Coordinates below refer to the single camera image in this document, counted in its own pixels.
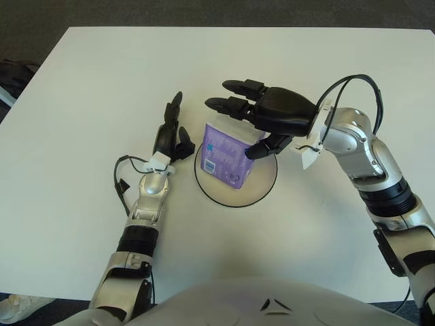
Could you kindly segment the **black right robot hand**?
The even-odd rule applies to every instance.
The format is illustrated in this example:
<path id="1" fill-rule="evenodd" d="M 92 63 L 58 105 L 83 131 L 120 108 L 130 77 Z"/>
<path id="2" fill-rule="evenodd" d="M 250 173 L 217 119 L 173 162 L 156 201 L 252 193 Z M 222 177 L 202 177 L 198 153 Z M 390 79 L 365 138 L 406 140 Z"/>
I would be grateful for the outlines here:
<path id="1" fill-rule="evenodd" d="M 280 153 L 294 137 L 309 134 L 319 111 L 304 96 L 280 87 L 267 87 L 259 81 L 227 80 L 223 87 L 244 98 L 208 98 L 206 106 L 236 120 L 246 120 L 269 135 L 245 150 L 250 160 Z"/>

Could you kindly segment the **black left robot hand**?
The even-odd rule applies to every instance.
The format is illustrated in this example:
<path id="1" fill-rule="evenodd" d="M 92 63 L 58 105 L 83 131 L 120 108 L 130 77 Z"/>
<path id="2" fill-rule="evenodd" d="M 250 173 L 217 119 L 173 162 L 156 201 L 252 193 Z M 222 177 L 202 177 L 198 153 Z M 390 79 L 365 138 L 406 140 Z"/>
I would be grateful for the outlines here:
<path id="1" fill-rule="evenodd" d="M 191 141 L 187 130 L 179 126 L 179 113 L 183 94 L 179 91 L 164 112 L 164 124 L 160 125 L 153 153 L 160 152 L 171 159 L 171 163 L 184 160 L 195 152 L 196 145 Z"/>

